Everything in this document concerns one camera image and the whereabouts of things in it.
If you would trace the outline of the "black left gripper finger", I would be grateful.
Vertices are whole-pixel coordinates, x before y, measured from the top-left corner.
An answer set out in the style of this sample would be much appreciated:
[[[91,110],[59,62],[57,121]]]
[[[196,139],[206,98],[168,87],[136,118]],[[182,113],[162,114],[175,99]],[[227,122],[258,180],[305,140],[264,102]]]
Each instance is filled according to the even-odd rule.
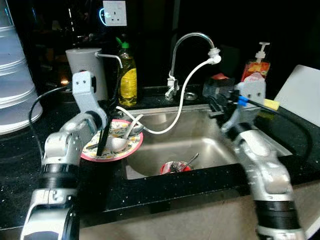
[[[117,129],[114,126],[110,126],[109,132],[107,133],[106,149],[119,148],[119,140],[118,137],[115,136],[116,131]]]
[[[108,141],[108,137],[110,136],[110,128],[111,128],[111,124],[108,123],[105,128],[103,128],[102,132],[100,133],[100,138],[97,144],[97,155],[98,156],[102,156],[103,155],[103,151],[105,150],[107,141]]]

